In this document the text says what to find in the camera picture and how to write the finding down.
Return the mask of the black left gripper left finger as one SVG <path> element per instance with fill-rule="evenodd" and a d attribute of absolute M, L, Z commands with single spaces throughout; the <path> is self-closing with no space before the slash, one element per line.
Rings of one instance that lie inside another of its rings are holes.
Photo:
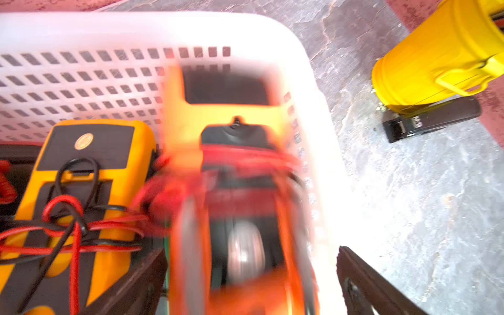
<path fill-rule="evenodd" d="M 165 250 L 156 249 L 80 314 L 155 314 L 167 267 Z"/>

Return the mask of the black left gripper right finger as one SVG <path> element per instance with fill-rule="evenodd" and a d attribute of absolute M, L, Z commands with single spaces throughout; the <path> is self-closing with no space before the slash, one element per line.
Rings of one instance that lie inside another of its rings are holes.
<path fill-rule="evenodd" d="M 348 314 L 427 314 L 347 246 L 336 268 Z"/>

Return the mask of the yellow multimeter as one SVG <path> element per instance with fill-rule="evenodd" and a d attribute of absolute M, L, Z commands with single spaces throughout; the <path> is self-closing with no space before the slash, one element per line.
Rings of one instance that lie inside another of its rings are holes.
<path fill-rule="evenodd" d="M 50 131 L 13 219 L 1 225 L 1 313 L 78 314 L 142 249 L 129 212 L 156 139 L 143 122 L 68 120 Z"/>

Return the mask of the orange multimeter with probes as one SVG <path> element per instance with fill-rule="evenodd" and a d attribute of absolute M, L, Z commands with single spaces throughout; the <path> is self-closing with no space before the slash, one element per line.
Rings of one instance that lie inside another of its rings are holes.
<path fill-rule="evenodd" d="M 169 66 L 135 209 L 169 242 L 170 314 L 318 314 L 307 189 L 274 70 Z"/>

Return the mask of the bright red multimeter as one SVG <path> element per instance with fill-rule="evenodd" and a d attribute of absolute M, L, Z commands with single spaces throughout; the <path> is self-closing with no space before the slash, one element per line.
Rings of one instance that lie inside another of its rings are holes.
<path fill-rule="evenodd" d="M 42 146 L 30 141 L 1 141 L 1 218 L 17 212 Z"/>

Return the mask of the white plastic basket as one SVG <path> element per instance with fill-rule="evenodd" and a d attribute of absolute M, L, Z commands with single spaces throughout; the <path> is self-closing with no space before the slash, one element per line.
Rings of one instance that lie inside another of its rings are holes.
<path fill-rule="evenodd" d="M 139 120 L 159 134 L 173 64 L 246 71 L 286 103 L 309 192 L 320 312 L 345 314 L 335 265 L 347 178 L 327 100 L 281 23 L 240 13 L 3 13 L 1 140 L 41 141 L 57 122 L 85 118 Z"/>

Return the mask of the small black stapler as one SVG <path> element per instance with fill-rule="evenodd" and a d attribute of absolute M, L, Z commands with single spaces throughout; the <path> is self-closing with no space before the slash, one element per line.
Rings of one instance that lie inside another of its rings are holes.
<path fill-rule="evenodd" d="M 382 123 L 390 143 L 425 135 L 480 117 L 482 108 L 475 97 L 459 97 L 430 105 L 410 114 L 399 114 Z"/>

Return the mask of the yellow pen cup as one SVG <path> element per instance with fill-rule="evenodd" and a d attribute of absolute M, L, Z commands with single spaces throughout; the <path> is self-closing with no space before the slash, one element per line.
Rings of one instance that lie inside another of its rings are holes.
<path fill-rule="evenodd" d="M 503 32 L 492 17 L 502 1 L 443 1 L 424 23 L 379 59 L 372 84 L 396 112 L 483 92 L 503 75 Z"/>

